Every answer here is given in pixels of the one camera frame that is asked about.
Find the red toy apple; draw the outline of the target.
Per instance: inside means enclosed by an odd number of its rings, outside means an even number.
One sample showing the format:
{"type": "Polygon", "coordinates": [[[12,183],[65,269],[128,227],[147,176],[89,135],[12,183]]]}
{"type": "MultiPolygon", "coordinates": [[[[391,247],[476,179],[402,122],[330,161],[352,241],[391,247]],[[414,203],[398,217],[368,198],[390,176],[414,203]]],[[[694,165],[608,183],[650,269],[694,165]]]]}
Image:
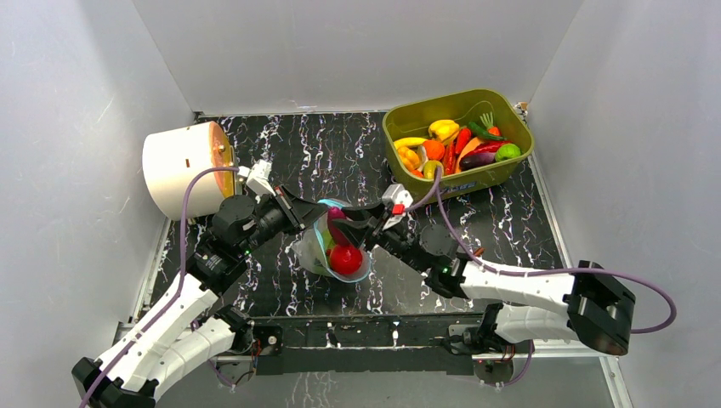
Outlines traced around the red toy apple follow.
{"type": "Polygon", "coordinates": [[[361,268],[363,263],[361,251],[351,245],[333,246],[326,254],[330,269],[339,275],[352,275],[361,268]]]}

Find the clear zip top bag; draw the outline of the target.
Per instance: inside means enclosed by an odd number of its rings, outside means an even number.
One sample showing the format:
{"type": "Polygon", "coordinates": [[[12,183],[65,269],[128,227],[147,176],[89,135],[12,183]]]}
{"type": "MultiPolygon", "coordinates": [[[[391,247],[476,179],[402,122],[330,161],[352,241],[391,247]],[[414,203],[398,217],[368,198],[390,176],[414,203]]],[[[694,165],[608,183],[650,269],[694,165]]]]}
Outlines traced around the clear zip top bag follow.
{"type": "Polygon", "coordinates": [[[370,274],[370,255],[360,251],[360,267],[351,273],[340,273],[332,267],[331,262],[332,251],[337,245],[327,227],[327,215],[323,215],[314,221],[291,248],[300,267],[310,273],[332,277],[349,284],[363,281],[370,274]]]}

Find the green toy leaf vegetable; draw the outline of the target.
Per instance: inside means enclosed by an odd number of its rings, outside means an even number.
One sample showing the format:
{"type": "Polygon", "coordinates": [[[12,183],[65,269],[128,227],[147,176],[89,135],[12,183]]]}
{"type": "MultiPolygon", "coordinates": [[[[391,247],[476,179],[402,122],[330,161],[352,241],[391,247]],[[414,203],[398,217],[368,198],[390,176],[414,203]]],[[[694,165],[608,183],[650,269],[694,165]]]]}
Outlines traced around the green toy leaf vegetable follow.
{"type": "Polygon", "coordinates": [[[325,268],[327,268],[329,266],[329,261],[326,251],[332,244],[332,237],[327,227],[327,215],[323,215],[314,223],[314,232],[320,246],[320,262],[325,268]]]}

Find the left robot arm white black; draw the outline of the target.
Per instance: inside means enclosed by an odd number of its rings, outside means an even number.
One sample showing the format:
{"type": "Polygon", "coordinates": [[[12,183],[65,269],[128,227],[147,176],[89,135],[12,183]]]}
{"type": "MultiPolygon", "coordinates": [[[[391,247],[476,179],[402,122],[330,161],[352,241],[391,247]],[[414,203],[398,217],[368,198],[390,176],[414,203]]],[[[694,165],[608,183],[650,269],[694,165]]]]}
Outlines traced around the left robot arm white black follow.
{"type": "Polygon", "coordinates": [[[327,212],[277,186],[266,195],[223,200],[191,255],[161,299],[120,341],[96,359],[82,358],[71,374],[83,407],[153,407],[188,372],[217,354],[247,352],[253,321],[231,306],[198,320],[247,270],[247,258],[279,234],[296,235],[327,212]]]}

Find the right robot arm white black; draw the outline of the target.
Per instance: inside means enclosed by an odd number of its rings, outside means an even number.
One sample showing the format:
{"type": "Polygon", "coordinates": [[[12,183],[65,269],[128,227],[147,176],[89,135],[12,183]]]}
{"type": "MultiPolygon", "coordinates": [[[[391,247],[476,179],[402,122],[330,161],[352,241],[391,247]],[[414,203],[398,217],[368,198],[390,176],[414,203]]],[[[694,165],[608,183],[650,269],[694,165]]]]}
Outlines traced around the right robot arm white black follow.
{"type": "Polygon", "coordinates": [[[444,298],[489,300],[469,336],[491,352],[525,341],[578,341],[597,352],[627,354],[635,296],[603,269],[537,270],[475,262],[442,224],[410,232],[392,206],[348,208],[330,224],[353,246],[380,247],[424,273],[444,298]]]}

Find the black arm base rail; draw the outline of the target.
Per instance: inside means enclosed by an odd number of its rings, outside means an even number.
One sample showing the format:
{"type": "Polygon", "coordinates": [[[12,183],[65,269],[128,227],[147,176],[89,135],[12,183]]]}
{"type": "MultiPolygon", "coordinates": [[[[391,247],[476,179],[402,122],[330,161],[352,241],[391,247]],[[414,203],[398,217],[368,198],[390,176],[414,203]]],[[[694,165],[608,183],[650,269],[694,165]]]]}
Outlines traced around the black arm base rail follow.
{"type": "Polygon", "coordinates": [[[507,376],[529,349],[482,332],[479,313],[358,314],[257,318],[259,372],[280,375],[313,371],[440,371],[470,376],[499,362],[507,376]]]}

